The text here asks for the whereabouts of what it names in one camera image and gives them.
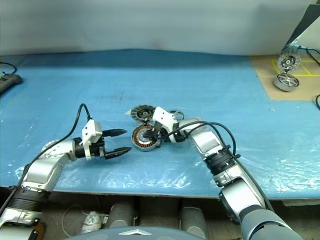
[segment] copper winding coil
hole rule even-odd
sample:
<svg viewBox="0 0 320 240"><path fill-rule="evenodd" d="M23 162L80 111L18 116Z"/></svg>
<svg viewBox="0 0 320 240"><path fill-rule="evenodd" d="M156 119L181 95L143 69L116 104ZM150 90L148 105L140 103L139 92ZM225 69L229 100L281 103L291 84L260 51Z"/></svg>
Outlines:
<svg viewBox="0 0 320 240"><path fill-rule="evenodd" d="M153 146L157 141L153 140L153 139L141 139L141 131L143 130L152 130L153 127L150 125L141 125L138 126L135 130L133 130L132 133L132 140L133 143L136 144L138 147L140 148L149 148L151 146Z"/></svg>

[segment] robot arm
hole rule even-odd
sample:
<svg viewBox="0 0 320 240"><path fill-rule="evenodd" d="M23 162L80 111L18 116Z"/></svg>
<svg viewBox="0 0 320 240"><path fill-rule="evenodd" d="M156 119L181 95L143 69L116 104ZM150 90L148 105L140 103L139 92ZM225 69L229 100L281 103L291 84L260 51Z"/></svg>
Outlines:
<svg viewBox="0 0 320 240"><path fill-rule="evenodd" d="M82 129L82 138L48 142L47 149L28 168L27 173L0 215L0 238L33 240L38 233L31 226L39 223L42 208L55 188L64 167L77 158L92 156L106 159L127 153L130 147L121 147L106 152L104 137L114 137L126 133L123 129L102 131L100 123L89 119Z"/></svg>
<svg viewBox="0 0 320 240"><path fill-rule="evenodd" d="M159 134L163 128L167 133L174 132L168 137L170 142L176 143L184 141L189 134L215 183L221 187L219 199L230 220L240 224L244 240L302 240L278 215L267 209L264 197L237 163L230 146L222 144L208 125L200 126L205 122L200 118L177 121L161 107L155 108L152 120L154 127L145 134L147 137L161 138Z"/></svg>

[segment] blue plastic sheet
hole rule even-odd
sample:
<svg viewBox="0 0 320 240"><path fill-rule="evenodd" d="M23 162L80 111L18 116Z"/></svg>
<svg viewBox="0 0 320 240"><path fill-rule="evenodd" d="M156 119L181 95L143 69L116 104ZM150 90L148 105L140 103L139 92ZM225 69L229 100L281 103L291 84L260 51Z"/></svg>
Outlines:
<svg viewBox="0 0 320 240"><path fill-rule="evenodd" d="M79 104L87 104L104 130L128 131L107 138L108 150L132 147L138 123L125 112L151 104L225 124L240 160L268 197L320 197L319 110L308 101L269 100L248 57L117 50L1 60L17 64L24 80L1 96L1 186L16 184L44 144L69 132ZM81 136L85 122L83 114L72 137ZM55 190L210 198L219 193L189 141L150 152L133 148L110 160L78 159L66 166Z"/></svg>

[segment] metal gear part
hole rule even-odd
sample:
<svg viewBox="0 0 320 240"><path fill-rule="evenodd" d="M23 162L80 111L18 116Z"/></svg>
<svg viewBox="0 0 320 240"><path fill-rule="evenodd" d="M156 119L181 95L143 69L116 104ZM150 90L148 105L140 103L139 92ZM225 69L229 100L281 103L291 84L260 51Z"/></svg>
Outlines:
<svg viewBox="0 0 320 240"><path fill-rule="evenodd" d="M130 115L137 122L146 123L152 119L155 109L152 105L139 105L131 109Z"/></svg>
<svg viewBox="0 0 320 240"><path fill-rule="evenodd" d="M296 77L287 73L279 73L273 83L277 88L285 92L292 92L300 84Z"/></svg>
<svg viewBox="0 0 320 240"><path fill-rule="evenodd" d="M277 66L281 72L287 73L299 67L301 57L294 49L282 52L278 58Z"/></svg>
<svg viewBox="0 0 320 240"><path fill-rule="evenodd" d="M160 145L159 139L153 140L144 137L145 132L152 129L151 125L140 125L133 130L131 140L139 150L147 152Z"/></svg>

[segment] blue tablecloth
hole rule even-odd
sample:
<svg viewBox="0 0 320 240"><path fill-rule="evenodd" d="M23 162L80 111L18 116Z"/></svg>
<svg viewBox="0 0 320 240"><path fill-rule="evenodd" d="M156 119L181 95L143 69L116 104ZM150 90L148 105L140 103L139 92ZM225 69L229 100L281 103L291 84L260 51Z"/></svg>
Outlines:
<svg viewBox="0 0 320 240"><path fill-rule="evenodd" d="M1 186L16 184L45 143L69 132L79 104L103 129L128 131L108 138L108 150L132 146L138 123L125 112L151 104L228 126L240 160L268 197L320 197L320 111L308 101L271 101L246 56L115 50L1 60L16 64L24 80L1 96ZM83 114L73 137L85 122ZM188 141L151 152L133 148L110 160L78 159L55 190L211 198L219 192Z"/></svg>

